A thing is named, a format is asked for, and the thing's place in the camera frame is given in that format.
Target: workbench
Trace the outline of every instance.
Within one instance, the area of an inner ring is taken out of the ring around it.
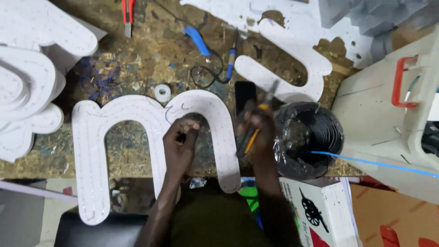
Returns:
[[[159,0],[159,3],[136,0],[131,39],[124,36],[120,0],[53,2],[65,12],[108,32],[99,42],[99,49],[93,58],[102,61],[116,58],[120,64],[120,73],[114,79],[112,90],[94,99],[100,106],[108,103],[115,95],[141,94],[155,98],[154,87],[159,84],[167,84],[171,88],[172,97],[175,97],[184,91],[197,89],[188,74],[194,65],[205,65],[215,71],[219,70],[219,60],[212,58],[212,62],[207,63],[191,39],[184,36],[182,30],[185,23],[176,21],[170,12],[198,27],[206,44],[220,54],[225,63],[232,45],[233,31],[222,28],[221,20],[193,6],[181,6],[178,0]],[[283,24],[279,12],[270,13],[270,17]],[[345,58],[345,45],[350,44],[344,44],[341,39],[336,38],[331,42],[320,40],[314,48],[332,63],[351,68],[352,61]],[[256,57],[255,47],[262,50],[261,58]],[[293,85],[301,86],[307,80],[306,69],[299,61],[259,34],[241,40],[237,50],[238,55],[245,54],[254,58]],[[75,177],[71,112],[78,101],[90,97],[90,91],[79,83],[80,70],[77,65],[67,74],[67,85],[54,101],[64,111],[63,126],[52,134],[37,134],[31,152],[17,159],[14,164],[1,161],[0,178]],[[331,108],[344,76],[333,71],[324,77],[324,91],[319,100],[324,107]],[[215,82],[207,89],[224,101],[232,118],[235,116],[234,83],[239,80],[245,79],[234,72],[228,84]],[[189,175],[216,176],[208,124],[202,116],[196,117],[202,121],[202,127]],[[152,177],[148,139],[139,123],[125,121],[115,125],[107,133],[105,144],[110,177]],[[240,166],[244,168],[248,165],[243,163]],[[327,175],[358,176],[362,173],[346,162],[338,160]]]

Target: red utility knife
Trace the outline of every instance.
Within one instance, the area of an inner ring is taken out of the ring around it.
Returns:
[[[125,24],[125,36],[131,38],[131,24],[133,23],[133,6],[135,0],[122,0],[123,23]]]

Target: smartphone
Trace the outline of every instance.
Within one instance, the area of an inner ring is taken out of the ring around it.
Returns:
[[[235,82],[236,116],[244,110],[245,103],[249,100],[256,102],[256,85],[251,81]]]

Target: red handle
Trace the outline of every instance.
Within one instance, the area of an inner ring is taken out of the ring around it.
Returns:
[[[133,7],[134,7],[134,1],[135,0],[122,0],[122,13],[123,13],[123,23],[133,23]]]
[[[414,57],[404,57],[398,60],[396,65],[396,73],[395,73],[395,82],[393,85],[393,94],[392,94],[392,104],[398,107],[406,107],[406,108],[414,108],[417,106],[415,102],[400,102],[401,98],[401,85],[403,83],[403,73],[405,70],[404,66],[407,60]]]

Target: hand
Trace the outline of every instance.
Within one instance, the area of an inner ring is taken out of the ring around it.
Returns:
[[[195,141],[200,125],[190,119],[177,119],[163,136],[165,148],[166,176],[168,182],[178,183],[188,167],[194,161]],[[184,143],[177,141],[181,134],[186,134]]]
[[[259,133],[250,147],[249,153],[254,160],[273,158],[274,120],[271,109],[261,114],[254,101],[247,101],[244,110],[238,116],[237,133],[243,135],[250,127],[258,128]]]

